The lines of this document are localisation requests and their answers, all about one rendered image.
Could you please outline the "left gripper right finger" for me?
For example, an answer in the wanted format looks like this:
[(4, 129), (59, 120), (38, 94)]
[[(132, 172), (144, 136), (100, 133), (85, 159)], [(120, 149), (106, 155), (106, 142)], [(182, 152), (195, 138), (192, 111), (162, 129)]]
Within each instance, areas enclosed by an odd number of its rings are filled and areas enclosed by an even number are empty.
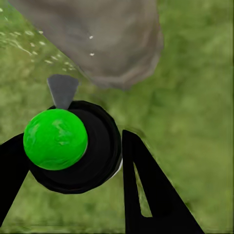
[[(140, 137), (122, 130), (121, 141), (126, 234), (204, 234)], [(153, 217), (141, 213), (134, 167)]]

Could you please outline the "pesticide atomizer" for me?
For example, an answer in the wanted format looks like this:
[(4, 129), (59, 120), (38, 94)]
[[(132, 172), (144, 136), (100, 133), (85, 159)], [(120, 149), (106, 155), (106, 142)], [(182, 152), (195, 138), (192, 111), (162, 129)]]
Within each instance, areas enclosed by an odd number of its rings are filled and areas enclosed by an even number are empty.
[(54, 75), (47, 83), (55, 106), (27, 125), (23, 146), (37, 182), (61, 194), (83, 194), (101, 186), (122, 165), (122, 137), (101, 107), (73, 101), (80, 82)]

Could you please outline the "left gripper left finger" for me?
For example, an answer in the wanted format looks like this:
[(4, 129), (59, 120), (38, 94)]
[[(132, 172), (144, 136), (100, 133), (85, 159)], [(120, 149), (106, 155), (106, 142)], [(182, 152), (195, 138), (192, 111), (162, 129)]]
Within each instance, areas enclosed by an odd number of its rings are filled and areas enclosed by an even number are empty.
[(23, 135), (0, 145), (0, 226), (29, 172)]

